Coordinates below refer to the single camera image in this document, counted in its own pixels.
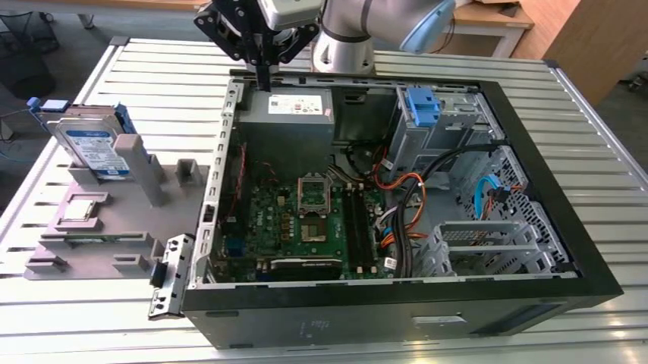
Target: green motherboard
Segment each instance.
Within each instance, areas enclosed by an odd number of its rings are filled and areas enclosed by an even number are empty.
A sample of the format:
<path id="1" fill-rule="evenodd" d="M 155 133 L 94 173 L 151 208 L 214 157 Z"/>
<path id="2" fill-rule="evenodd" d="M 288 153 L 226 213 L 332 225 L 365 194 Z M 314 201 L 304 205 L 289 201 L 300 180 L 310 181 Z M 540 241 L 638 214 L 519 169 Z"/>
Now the green motherboard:
<path id="1" fill-rule="evenodd" d="M 322 189 L 304 184 L 302 202 L 318 205 L 326 202 Z M 298 185 L 260 186 L 253 188 L 248 228 L 245 238 L 226 238 L 228 276 L 230 281 L 257 282 L 272 280 L 264 275 L 273 259 L 337 259 L 342 261 L 340 279 L 385 278 L 387 273 L 373 261 L 377 260 L 374 229 L 374 207 L 383 206 L 383 193 L 377 190 L 362 190 L 360 201 L 366 209 L 365 224 L 366 242 L 370 242 L 370 259 L 373 267 L 358 269 L 349 264 L 348 228 L 345 220 L 344 198 L 349 193 L 342 187 L 329 187 L 330 206 L 328 214 L 300 214 Z"/>

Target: metal rail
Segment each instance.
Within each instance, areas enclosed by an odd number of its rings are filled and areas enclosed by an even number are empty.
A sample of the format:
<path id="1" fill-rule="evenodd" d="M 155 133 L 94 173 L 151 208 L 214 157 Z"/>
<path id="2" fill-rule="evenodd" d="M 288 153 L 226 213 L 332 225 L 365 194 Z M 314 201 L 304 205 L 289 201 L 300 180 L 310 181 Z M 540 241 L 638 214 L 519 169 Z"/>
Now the metal rail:
<path id="1" fill-rule="evenodd" d="M 122 101 L 161 162 L 209 165 L 222 125 L 229 70 L 206 42 L 131 39 L 111 46 L 79 96 Z M 286 70 L 308 71 L 309 52 Z M 572 201 L 626 295 L 513 337 L 218 351 L 189 320 L 149 322 L 146 280 L 27 281 L 20 275 L 71 181 L 70 157 L 50 143 L 0 220 L 3 362 L 606 362 L 648 357 L 646 175 L 560 70 L 540 61 L 377 52 L 380 74 L 496 80 Z"/>

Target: cable connector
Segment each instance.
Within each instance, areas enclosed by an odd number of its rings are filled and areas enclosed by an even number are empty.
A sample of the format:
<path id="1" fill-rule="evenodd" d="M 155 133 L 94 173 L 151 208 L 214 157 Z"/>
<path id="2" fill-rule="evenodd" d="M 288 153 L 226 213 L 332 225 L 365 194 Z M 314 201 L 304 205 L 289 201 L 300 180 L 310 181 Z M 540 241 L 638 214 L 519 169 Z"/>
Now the cable connector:
<path id="1" fill-rule="evenodd" d="M 496 202 L 505 203 L 508 197 L 511 196 L 511 187 L 509 186 L 500 186 L 495 189 L 488 191 L 488 195 L 493 198 Z"/>

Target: floor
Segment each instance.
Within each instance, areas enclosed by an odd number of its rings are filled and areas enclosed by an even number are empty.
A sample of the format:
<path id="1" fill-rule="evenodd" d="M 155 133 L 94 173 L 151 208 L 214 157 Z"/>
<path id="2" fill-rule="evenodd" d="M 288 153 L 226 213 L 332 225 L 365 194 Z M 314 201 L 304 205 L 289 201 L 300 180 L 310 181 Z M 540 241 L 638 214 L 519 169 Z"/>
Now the floor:
<path id="1" fill-rule="evenodd" d="M 93 30 L 82 28 L 75 15 L 55 14 L 55 19 L 52 27 L 61 49 L 46 56 L 58 82 L 51 99 L 74 99 L 113 36 L 207 40 L 190 19 L 170 18 L 151 26 L 147 18 L 98 16 Z M 14 98 L 0 87 L 0 115 L 24 108 L 24 101 Z M 632 94 L 626 86 L 619 85 L 596 109 L 639 163 L 648 168 L 648 92 Z M 30 161 L 36 160 L 50 138 L 28 113 L 8 117 L 7 124 L 15 131 L 15 142 L 0 143 L 0 152 L 24 162 L 0 158 L 0 212 L 30 172 Z"/>

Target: wire bundle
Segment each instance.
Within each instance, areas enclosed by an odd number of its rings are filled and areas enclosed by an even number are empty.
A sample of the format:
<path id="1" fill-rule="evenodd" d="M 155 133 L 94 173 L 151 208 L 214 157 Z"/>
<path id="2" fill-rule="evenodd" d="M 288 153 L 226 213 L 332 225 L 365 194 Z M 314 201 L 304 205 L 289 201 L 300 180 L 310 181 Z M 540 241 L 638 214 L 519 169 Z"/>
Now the wire bundle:
<path id="1" fill-rule="evenodd" d="M 448 163 L 452 161 L 459 155 L 461 155 L 465 152 L 493 152 L 497 148 L 500 147 L 499 143 L 493 144 L 475 144 L 472 146 L 464 146 L 457 149 L 452 149 L 448 152 L 444 152 L 432 162 L 431 164 L 425 167 L 424 172 L 420 174 L 421 180 L 423 180 L 423 188 L 425 189 L 425 181 L 429 179 L 429 177 L 433 175 L 436 171 Z M 399 247 L 397 249 L 397 256 L 401 255 L 400 258 L 397 258 L 399 265 L 396 268 L 396 274 L 399 277 L 412 277 L 412 244 L 409 242 L 408 238 L 408 226 L 405 225 L 405 208 L 408 205 L 408 201 L 411 200 L 413 194 L 416 191 L 416 184 L 413 184 L 408 188 L 408 192 L 405 193 L 405 197 L 403 201 L 397 205 L 396 213 L 392 218 L 392 229 L 395 231 L 395 243 Z"/>

